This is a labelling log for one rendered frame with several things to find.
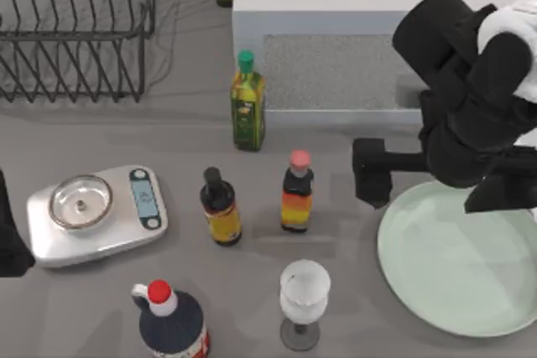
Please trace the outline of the pale green plate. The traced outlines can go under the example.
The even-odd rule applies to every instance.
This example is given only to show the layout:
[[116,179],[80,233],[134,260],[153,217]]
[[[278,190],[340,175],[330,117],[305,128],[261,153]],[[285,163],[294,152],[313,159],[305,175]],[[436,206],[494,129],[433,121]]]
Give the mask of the pale green plate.
[[454,335],[537,324],[537,220],[527,209],[467,214],[466,189],[418,184],[385,210],[377,251],[400,302]]

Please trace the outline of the white kitchen scale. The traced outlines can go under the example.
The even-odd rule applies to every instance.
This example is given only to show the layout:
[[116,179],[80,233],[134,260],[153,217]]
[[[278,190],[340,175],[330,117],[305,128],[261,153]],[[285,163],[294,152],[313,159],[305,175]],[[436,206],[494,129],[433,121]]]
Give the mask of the white kitchen scale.
[[124,252],[168,228],[158,178],[143,165],[70,177],[30,195],[26,211],[31,252],[47,268]]

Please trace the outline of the red-capped dark jug bottle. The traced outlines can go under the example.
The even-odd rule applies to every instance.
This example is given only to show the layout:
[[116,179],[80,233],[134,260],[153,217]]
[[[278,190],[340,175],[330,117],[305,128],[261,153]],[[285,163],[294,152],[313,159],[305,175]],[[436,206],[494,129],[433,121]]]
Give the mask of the red-capped dark jug bottle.
[[165,280],[135,284],[138,329],[153,358],[209,358],[211,338],[198,300]]

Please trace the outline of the black-capped dark sauce bottle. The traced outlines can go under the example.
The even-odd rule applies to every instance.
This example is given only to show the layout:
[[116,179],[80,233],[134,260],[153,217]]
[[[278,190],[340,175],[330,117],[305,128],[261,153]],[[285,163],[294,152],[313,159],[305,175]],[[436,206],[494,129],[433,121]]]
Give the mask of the black-capped dark sauce bottle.
[[216,167],[208,167],[200,191],[201,204],[212,240],[220,246],[233,246],[242,238],[235,189],[222,178]]

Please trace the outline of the clear wine glass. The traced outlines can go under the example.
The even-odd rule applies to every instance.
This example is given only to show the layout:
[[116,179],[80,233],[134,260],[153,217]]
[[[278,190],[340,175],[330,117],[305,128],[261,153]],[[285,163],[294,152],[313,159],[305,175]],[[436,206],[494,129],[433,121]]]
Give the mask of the clear wine glass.
[[280,275],[279,304],[283,313],[280,339],[292,351],[313,349],[320,337],[319,320],[326,311],[331,277],[318,262],[300,259]]

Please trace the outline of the pink-capped dark sauce bottle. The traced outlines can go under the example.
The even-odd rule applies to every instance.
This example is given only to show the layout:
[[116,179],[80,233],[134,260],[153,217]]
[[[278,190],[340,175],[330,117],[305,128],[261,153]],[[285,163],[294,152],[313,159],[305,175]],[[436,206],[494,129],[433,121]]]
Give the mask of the pink-capped dark sauce bottle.
[[304,233],[308,230],[313,203],[314,172],[310,153],[294,150],[284,173],[281,226],[285,231]]

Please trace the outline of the green-capped oil bottle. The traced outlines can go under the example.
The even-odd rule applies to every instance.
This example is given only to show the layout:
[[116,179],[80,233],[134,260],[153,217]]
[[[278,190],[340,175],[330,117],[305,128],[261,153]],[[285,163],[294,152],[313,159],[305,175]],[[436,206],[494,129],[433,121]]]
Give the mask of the green-capped oil bottle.
[[238,150],[258,152],[265,136],[265,79],[254,69],[254,53],[241,50],[230,90],[233,142]]

